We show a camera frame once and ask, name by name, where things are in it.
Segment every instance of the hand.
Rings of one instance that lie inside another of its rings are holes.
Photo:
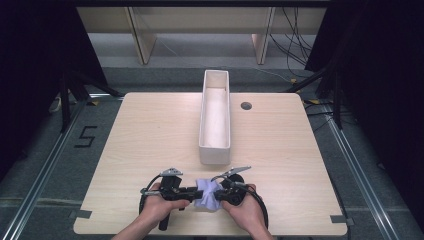
[[[256,191],[254,184],[248,184],[248,186]],[[246,194],[240,205],[234,206],[227,201],[222,201],[222,207],[230,214],[237,225],[247,231],[253,239],[273,239],[265,226],[259,203],[249,193]]]
[[[160,183],[155,183],[150,190],[158,190],[159,187]],[[142,239],[173,209],[185,208],[189,204],[188,200],[166,201],[161,196],[149,196],[146,198],[141,214],[113,239]]]

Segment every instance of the wooden table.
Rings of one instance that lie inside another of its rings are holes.
[[[290,93],[231,94],[231,165],[199,160],[201,93],[129,93],[106,142],[77,218],[79,234],[116,234],[136,218],[140,189],[161,171],[183,171],[181,187],[230,167],[251,165],[241,175],[255,183],[275,236],[340,236],[346,224],[300,98]],[[243,110],[242,102],[252,109]],[[224,210],[207,212],[191,204],[173,211],[168,230],[151,234],[247,235]]]

